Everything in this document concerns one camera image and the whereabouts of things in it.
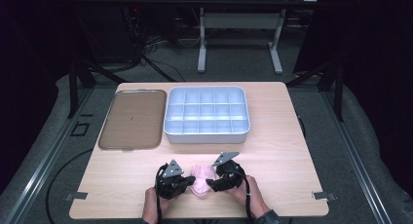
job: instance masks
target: human hand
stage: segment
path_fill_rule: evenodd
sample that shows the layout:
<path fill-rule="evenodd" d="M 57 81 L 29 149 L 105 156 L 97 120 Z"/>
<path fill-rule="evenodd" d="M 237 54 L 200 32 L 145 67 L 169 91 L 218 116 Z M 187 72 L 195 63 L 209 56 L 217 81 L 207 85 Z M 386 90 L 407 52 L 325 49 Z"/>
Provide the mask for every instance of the human hand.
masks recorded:
<path fill-rule="evenodd" d="M 249 206 L 251 214 L 254 218 L 258 218 L 270 209 L 267 207 L 267 205 L 264 202 L 264 199 L 262 198 L 261 191 L 258 188 L 258 184 L 255 178 L 250 175 L 247 175 L 246 180 L 249 183 Z M 225 192 L 232 195 L 241 205 L 245 205 L 246 186 L 244 180 L 239 188 L 234 187 L 232 189 L 226 190 Z"/>
<path fill-rule="evenodd" d="M 170 205 L 178 198 L 174 197 L 170 200 L 164 199 L 162 197 L 159 198 L 162 215 L 167 211 Z M 145 205 L 143 206 L 142 211 L 142 218 L 149 224 L 156 224 L 158 223 L 158 208 L 156 205 L 156 190 L 155 188 L 151 187 L 145 191 Z"/>

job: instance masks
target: light wood tabletop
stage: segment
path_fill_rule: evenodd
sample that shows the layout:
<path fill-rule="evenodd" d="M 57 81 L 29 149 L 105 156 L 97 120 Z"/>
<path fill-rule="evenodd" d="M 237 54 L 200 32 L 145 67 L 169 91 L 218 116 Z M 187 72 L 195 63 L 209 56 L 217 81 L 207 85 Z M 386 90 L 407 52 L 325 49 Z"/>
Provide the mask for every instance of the light wood tabletop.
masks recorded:
<path fill-rule="evenodd" d="M 177 86 L 239 86 L 244 89 L 250 119 L 246 141 L 240 144 L 171 144 L 163 132 L 161 144 L 134 151 L 102 150 L 96 145 L 74 200 L 74 219 L 138 218 L 144 193 L 155 183 L 158 168 L 175 159 L 190 175 L 192 166 L 211 165 L 221 152 L 240 152 L 233 160 L 253 175 L 265 202 L 280 216 L 323 216 L 326 201 L 315 200 L 322 188 L 305 138 L 284 83 L 125 83 L 117 91 L 164 90 Z M 165 214 L 165 218 L 246 217 L 243 206 L 230 195 L 212 190 L 196 197 L 191 189 Z"/>

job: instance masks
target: wrist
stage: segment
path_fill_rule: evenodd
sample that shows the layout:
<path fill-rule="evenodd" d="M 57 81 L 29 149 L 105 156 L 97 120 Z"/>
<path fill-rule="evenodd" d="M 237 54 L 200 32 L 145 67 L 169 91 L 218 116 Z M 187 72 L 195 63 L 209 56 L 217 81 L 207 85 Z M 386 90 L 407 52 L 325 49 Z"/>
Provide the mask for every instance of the wrist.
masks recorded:
<path fill-rule="evenodd" d="M 252 209 L 251 213 L 254 218 L 259 218 L 260 216 L 264 215 L 269 210 L 270 208 L 267 207 L 267 205 L 261 204 L 261 205 L 256 206 L 254 209 Z"/>
<path fill-rule="evenodd" d="M 142 215 L 142 219 L 147 222 L 148 224 L 157 224 L 158 223 L 158 217 L 153 217 L 151 215 Z"/>

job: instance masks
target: table leg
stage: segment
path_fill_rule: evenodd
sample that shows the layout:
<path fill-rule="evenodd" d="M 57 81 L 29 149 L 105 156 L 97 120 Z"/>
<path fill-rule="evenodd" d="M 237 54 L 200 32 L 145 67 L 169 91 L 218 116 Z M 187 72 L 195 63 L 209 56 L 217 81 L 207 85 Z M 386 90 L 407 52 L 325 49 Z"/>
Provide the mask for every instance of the table leg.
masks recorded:
<path fill-rule="evenodd" d="M 200 10 L 200 55 L 198 58 L 198 72 L 204 73 L 206 71 L 207 60 L 207 42 L 206 42 L 206 26 L 204 8 Z"/>
<path fill-rule="evenodd" d="M 280 57 L 277 52 L 277 44 L 280 40 L 280 35 L 282 33 L 282 25 L 285 18 L 285 10 L 282 10 L 277 18 L 277 28 L 274 34 L 273 42 L 268 43 L 271 59 L 273 60 L 274 69 L 276 74 L 282 74 L 282 64 L 280 63 Z"/>

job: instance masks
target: white compartment tray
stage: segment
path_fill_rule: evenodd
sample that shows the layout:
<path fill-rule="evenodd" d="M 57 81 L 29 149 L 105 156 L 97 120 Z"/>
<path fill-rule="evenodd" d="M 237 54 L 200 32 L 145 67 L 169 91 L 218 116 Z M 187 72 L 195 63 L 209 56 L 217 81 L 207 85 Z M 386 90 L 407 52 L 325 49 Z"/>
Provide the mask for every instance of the white compartment tray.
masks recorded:
<path fill-rule="evenodd" d="M 164 131 L 171 143 L 242 143 L 249 131 L 245 92 L 236 86 L 175 87 Z"/>

